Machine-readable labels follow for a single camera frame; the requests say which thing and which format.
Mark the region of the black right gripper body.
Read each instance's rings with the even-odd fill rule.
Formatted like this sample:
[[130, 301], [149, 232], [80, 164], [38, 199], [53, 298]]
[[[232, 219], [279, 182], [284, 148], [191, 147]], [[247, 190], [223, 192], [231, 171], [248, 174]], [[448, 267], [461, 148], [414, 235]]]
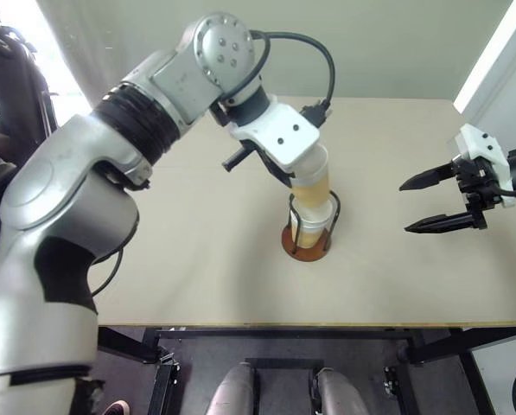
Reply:
[[502, 203], [502, 196], [494, 191], [498, 184], [494, 169], [482, 157], [471, 161], [458, 156], [451, 164], [466, 207], [465, 213], [458, 214], [453, 229], [486, 229], [484, 212]]

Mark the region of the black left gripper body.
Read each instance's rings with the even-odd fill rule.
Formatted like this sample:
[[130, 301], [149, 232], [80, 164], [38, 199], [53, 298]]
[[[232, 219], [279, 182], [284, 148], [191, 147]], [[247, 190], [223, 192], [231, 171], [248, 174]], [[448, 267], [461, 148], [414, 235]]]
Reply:
[[262, 164], [269, 171], [282, 171], [282, 169], [273, 161], [271, 157], [269, 157], [264, 150], [262, 150], [257, 144], [253, 141], [245, 142], [245, 149], [249, 154], [256, 152]]

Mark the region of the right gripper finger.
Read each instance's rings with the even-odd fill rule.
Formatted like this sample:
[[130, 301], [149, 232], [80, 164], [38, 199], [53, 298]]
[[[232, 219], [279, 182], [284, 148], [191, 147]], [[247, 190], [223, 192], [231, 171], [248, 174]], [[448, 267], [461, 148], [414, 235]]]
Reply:
[[421, 219], [405, 227], [408, 233], [448, 233], [456, 230], [470, 228], [475, 224], [475, 219], [470, 213], [440, 214]]
[[441, 181], [455, 176], [454, 164], [445, 163], [433, 169], [427, 169], [407, 179], [399, 188], [399, 191], [419, 190], [436, 186]]

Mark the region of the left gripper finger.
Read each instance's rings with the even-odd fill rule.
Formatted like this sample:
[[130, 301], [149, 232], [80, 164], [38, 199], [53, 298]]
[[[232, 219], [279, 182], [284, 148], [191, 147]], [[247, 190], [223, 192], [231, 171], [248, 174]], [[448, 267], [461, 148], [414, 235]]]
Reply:
[[242, 163], [250, 154], [251, 151], [249, 149], [247, 149], [246, 147], [241, 147], [222, 163], [222, 167], [225, 171], [231, 172], [240, 163]]
[[295, 174], [293, 172], [287, 173], [280, 169], [277, 165], [272, 165], [267, 168], [268, 171], [277, 179], [279, 180], [284, 186], [287, 188], [292, 187], [291, 180], [295, 177]]

